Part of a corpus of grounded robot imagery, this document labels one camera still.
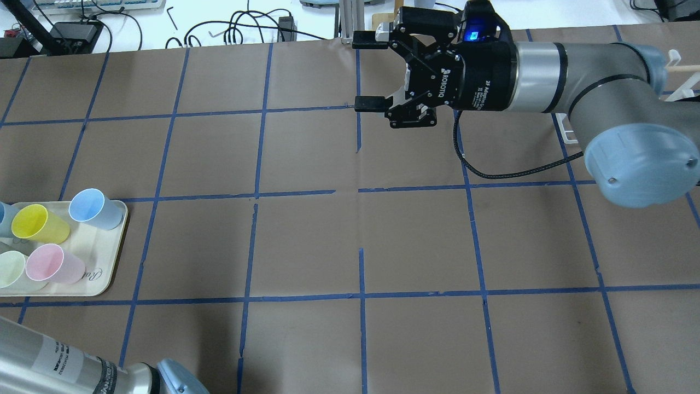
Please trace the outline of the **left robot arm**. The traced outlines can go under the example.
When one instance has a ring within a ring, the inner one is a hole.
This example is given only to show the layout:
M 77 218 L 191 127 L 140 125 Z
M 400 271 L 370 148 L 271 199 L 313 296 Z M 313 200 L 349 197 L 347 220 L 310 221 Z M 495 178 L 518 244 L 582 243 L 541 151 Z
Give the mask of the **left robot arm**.
M 208 393 L 182 364 L 119 367 L 75 346 L 1 319 L 2 393 Z

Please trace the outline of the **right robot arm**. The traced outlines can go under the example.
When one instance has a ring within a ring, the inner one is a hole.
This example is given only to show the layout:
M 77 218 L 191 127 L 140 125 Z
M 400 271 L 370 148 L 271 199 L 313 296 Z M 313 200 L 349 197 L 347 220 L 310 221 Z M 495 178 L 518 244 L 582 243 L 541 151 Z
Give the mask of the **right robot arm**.
M 357 96 L 357 112 L 392 128 L 432 127 L 436 109 L 567 115 L 588 173 L 606 199 L 667 204 L 697 186 L 698 97 L 663 101 L 662 52 L 633 43 L 516 42 L 488 1 L 460 13 L 401 7 L 352 47 L 406 62 L 392 95 Z

